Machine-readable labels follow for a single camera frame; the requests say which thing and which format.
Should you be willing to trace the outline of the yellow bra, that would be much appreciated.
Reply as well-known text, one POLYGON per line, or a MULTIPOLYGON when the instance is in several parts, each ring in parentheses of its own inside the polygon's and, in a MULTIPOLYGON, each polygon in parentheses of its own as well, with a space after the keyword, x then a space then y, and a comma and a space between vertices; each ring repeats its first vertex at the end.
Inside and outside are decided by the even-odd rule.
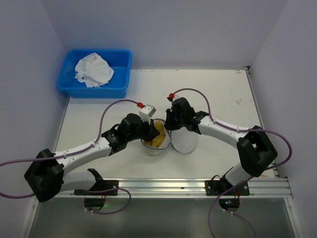
POLYGON ((159 131, 159 135, 156 136, 150 142, 144 141, 144 144, 150 147, 159 148, 166 138, 166 134, 164 131, 164 125, 161 120, 156 120, 154 123, 155 128, 159 131))

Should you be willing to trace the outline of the white mesh laundry bag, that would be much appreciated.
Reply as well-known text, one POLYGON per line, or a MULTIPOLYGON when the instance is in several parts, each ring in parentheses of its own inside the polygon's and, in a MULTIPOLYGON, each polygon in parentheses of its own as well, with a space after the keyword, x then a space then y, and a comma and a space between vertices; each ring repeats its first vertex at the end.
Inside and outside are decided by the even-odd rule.
MULTIPOLYGON (((163 119, 154 119, 154 122, 156 120, 161 120, 163 125, 165 124, 165 120, 163 119)), ((164 126, 164 131, 166 138, 159 148, 147 146, 144 144, 144 140, 141 140, 141 143, 145 147, 145 152, 148 155, 156 156, 159 153, 166 151, 169 147, 181 154, 189 154, 193 152, 198 145, 198 135, 192 134, 184 127, 179 130, 168 131, 164 126)))

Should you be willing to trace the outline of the white bra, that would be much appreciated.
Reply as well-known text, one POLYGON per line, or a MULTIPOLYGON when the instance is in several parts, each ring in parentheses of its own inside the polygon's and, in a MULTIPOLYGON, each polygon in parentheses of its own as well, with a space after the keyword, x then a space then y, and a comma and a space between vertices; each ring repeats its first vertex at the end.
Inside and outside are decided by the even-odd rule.
POLYGON ((75 79, 86 87, 101 87, 108 84, 114 75, 114 69, 97 53, 91 53, 80 59, 75 66, 75 79))

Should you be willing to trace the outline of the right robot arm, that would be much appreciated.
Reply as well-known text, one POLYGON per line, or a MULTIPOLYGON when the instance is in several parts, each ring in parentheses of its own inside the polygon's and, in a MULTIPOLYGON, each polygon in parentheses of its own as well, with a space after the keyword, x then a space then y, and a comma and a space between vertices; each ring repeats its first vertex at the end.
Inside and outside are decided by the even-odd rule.
POLYGON ((278 153, 271 140, 259 126, 251 129, 234 127, 210 118, 206 112, 196 112, 184 97, 172 99, 166 110, 165 128, 176 131, 186 128, 199 135, 210 136, 237 149, 240 162, 220 179, 220 187, 227 190, 249 177, 259 177, 276 159, 278 153))

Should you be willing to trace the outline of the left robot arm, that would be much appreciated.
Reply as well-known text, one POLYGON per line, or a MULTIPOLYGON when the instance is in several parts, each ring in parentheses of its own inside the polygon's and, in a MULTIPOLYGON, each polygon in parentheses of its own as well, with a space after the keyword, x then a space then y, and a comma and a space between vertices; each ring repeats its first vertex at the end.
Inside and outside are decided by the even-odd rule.
POLYGON ((122 151, 131 141, 151 141, 158 135, 153 119, 143 121, 137 114, 128 114, 121 123, 82 146, 64 152, 51 152, 49 149, 41 151, 24 178, 39 202, 46 202, 68 190, 102 194, 107 187, 95 169, 80 173, 74 170, 93 160, 122 151))

